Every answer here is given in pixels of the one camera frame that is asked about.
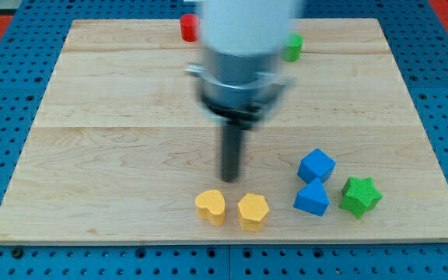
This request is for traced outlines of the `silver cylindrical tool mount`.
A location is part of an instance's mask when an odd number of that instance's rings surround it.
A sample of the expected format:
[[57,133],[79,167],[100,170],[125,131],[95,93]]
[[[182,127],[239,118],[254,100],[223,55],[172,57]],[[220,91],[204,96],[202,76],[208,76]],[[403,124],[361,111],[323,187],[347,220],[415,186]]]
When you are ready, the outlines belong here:
[[275,107],[292,86],[292,78],[279,73],[277,54],[234,55],[201,49],[200,64],[186,72],[196,77],[202,106],[223,125],[252,128]]

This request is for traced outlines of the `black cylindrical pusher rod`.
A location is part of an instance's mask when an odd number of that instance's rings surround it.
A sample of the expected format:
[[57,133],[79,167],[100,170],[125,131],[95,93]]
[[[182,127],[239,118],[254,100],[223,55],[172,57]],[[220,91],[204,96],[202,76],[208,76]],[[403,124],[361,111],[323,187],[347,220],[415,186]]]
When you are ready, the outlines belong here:
[[233,182],[240,173],[243,129],[237,123],[222,126],[220,175],[223,181]]

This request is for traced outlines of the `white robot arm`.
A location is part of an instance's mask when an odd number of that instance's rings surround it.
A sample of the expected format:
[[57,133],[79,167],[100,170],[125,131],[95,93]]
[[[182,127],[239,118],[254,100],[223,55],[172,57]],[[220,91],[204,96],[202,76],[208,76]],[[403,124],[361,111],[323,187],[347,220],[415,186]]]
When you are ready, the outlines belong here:
[[299,10],[293,0],[203,1],[198,101],[221,125],[219,173],[240,174],[245,132],[276,106],[292,80],[282,74],[281,54]]

